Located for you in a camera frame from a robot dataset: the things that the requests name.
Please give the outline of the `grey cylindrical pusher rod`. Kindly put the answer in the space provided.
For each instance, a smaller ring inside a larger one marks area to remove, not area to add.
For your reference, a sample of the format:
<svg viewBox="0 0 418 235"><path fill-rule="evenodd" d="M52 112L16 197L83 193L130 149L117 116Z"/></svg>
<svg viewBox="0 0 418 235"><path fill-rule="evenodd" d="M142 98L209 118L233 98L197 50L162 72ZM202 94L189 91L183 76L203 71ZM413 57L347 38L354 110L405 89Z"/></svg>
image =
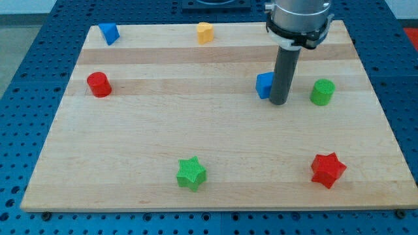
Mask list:
<svg viewBox="0 0 418 235"><path fill-rule="evenodd" d="M279 47L270 89L271 103L275 105L286 103L299 54L300 50L286 50Z"/></svg>

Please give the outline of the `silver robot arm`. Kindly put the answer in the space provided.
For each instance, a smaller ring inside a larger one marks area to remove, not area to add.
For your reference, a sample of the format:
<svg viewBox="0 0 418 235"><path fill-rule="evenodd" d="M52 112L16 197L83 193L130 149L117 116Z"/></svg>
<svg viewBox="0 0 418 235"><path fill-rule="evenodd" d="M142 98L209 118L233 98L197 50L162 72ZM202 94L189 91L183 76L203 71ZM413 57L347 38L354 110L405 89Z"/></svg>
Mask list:
<svg viewBox="0 0 418 235"><path fill-rule="evenodd" d="M316 49L327 37L334 15L330 0L272 0L265 3L266 31L278 44L269 100L287 102L302 48Z"/></svg>

